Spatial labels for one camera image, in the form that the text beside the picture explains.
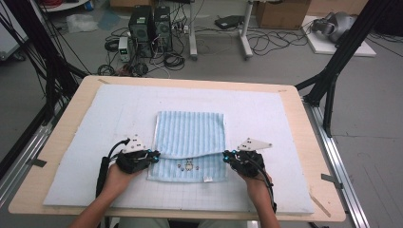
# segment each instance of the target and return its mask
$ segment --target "metal stand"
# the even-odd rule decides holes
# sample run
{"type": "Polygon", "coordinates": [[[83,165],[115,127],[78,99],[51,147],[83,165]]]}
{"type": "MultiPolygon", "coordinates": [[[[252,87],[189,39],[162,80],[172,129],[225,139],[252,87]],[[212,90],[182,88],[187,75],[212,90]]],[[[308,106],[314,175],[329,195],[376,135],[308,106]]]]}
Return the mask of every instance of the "metal stand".
{"type": "Polygon", "coordinates": [[[349,174],[344,167],[343,160],[340,158],[338,153],[336,143],[332,138],[326,136],[325,129],[320,127],[323,124],[323,115],[320,111],[319,107],[310,106],[310,109],[314,119],[315,124],[317,126],[317,130],[319,132],[319,136],[322,139],[323,146],[326,150],[326,155],[328,157],[328,161],[330,165],[333,167],[333,172],[335,174],[335,178],[337,182],[342,183],[342,188],[340,192],[343,194],[346,205],[349,208],[349,214],[353,219],[355,227],[357,228],[369,228],[370,225],[367,221],[367,217],[364,214],[364,210],[359,203],[358,197],[355,194],[355,190],[350,181],[349,174]]]}
{"type": "Polygon", "coordinates": [[[190,58],[196,61],[198,60],[198,47],[196,46],[196,35],[195,35],[195,20],[196,15],[194,14],[195,0],[190,0],[190,25],[189,25],[189,46],[190,46],[190,58]]]}
{"type": "Polygon", "coordinates": [[[243,22],[243,28],[240,30],[240,40],[242,41],[243,49],[245,50],[245,60],[253,56],[252,49],[249,45],[248,38],[246,37],[246,32],[248,31],[249,19],[251,18],[253,7],[253,0],[248,0],[246,5],[245,20],[243,22]]]}
{"type": "MultiPolygon", "coordinates": [[[[195,35],[195,19],[194,15],[194,5],[196,0],[190,0],[190,25],[189,25],[189,46],[190,46],[190,58],[192,60],[198,59],[198,48],[196,46],[196,35],[195,35]]],[[[240,40],[242,42],[243,49],[245,50],[245,60],[253,56],[252,49],[249,45],[248,39],[246,38],[246,32],[248,31],[249,20],[252,14],[254,0],[248,0],[246,5],[245,19],[243,22],[243,28],[240,30],[240,40]]]]}
{"type": "Polygon", "coordinates": [[[6,174],[14,161],[22,152],[28,140],[40,124],[47,124],[55,116],[55,106],[58,102],[64,102],[72,98],[78,83],[74,77],[84,78],[87,73],[69,64],[54,45],[44,26],[38,19],[30,1],[4,0],[18,24],[34,45],[39,55],[33,55],[30,48],[24,43],[15,32],[7,17],[0,15],[0,24],[10,33],[21,49],[31,61],[35,72],[47,81],[46,98],[44,108],[38,113],[34,121],[29,125],[21,138],[17,141],[7,156],[1,161],[0,179],[6,174]]]}
{"type": "Polygon", "coordinates": [[[304,96],[304,102],[312,106],[319,106],[326,94],[323,128],[328,137],[332,137],[331,120],[337,77],[392,1],[394,0],[369,0],[328,65],[318,75],[296,85],[298,90],[314,85],[310,93],[304,96]]]}

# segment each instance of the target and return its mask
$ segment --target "white padded mat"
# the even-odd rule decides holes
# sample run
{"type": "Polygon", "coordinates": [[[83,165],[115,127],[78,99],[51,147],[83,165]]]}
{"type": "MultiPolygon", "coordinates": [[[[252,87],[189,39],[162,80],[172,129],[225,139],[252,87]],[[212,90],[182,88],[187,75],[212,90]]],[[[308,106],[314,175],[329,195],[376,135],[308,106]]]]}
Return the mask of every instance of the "white padded mat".
{"type": "MultiPolygon", "coordinates": [[[[306,25],[318,17],[315,16],[305,16],[302,25],[306,25]]],[[[310,31],[310,27],[306,26],[302,28],[302,31],[308,33],[308,41],[312,50],[315,54],[335,54],[336,48],[335,44],[332,43],[326,36],[324,36],[320,31],[314,32],[310,31]]],[[[354,56],[361,57],[375,57],[375,51],[364,41],[361,46],[356,50],[354,56]]]]}
{"type": "MultiPolygon", "coordinates": [[[[102,85],[65,153],[45,205],[86,206],[95,198],[102,156],[126,137],[138,134],[151,149],[161,110],[223,113],[227,149],[246,138],[272,143],[260,150],[273,177],[278,213],[309,214],[314,209],[297,151],[277,93],[176,87],[102,85]]],[[[244,181],[230,169],[228,181],[131,182],[115,207],[211,211],[255,211],[244,181]]]]}

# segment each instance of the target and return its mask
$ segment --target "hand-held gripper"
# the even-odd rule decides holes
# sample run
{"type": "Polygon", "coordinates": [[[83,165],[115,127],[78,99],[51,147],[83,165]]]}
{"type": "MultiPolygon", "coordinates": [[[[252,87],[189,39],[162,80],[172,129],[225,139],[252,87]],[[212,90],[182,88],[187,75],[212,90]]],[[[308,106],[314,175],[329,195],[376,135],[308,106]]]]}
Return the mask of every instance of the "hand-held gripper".
{"type": "Polygon", "coordinates": [[[247,139],[242,145],[238,146],[237,150],[222,152],[224,162],[229,163],[231,168],[237,173],[248,177],[255,178],[259,173],[263,176],[263,181],[269,191],[273,211],[276,213],[277,204],[274,202],[273,183],[264,169],[264,160],[261,154],[256,152],[256,149],[271,147],[272,144],[259,142],[252,139],[247,139]]]}
{"type": "Polygon", "coordinates": [[[137,135],[131,139],[116,143],[110,150],[109,155],[102,158],[100,173],[97,180],[96,197],[101,194],[104,187],[110,162],[116,161],[116,164],[123,172],[132,174],[148,168],[151,163],[158,162],[160,160],[160,155],[161,153],[157,150],[145,150],[145,146],[137,135]],[[121,144],[125,145],[125,149],[122,149],[118,154],[112,156],[112,153],[121,144]]]}

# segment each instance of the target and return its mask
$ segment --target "black metal post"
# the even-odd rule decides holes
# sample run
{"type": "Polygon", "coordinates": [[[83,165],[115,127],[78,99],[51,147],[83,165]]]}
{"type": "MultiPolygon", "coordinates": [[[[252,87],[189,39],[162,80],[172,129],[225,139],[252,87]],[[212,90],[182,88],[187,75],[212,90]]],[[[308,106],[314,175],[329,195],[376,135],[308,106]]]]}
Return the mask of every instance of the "black metal post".
{"type": "Polygon", "coordinates": [[[337,77],[393,1],[369,0],[327,66],[318,75],[296,85],[298,90],[314,85],[309,94],[304,96],[304,101],[313,106],[319,106],[320,100],[327,94],[323,127],[328,137],[332,137],[331,120],[337,77]]]}

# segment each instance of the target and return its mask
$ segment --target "cardboard box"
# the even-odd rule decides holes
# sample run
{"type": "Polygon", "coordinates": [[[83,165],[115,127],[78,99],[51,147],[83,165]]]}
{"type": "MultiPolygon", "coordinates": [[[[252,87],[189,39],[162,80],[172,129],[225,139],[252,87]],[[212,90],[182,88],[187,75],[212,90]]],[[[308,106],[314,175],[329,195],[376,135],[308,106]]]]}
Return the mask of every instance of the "cardboard box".
{"type": "Polygon", "coordinates": [[[110,0],[110,6],[117,9],[132,9],[136,5],[154,6],[153,0],[110,0]]]}
{"type": "Polygon", "coordinates": [[[280,4],[259,3],[256,19],[263,29],[299,29],[311,0],[283,0],[280,4]]]}
{"type": "Polygon", "coordinates": [[[368,0],[312,0],[308,8],[310,16],[326,16],[329,12],[344,11],[358,15],[364,9],[368,0]]]}

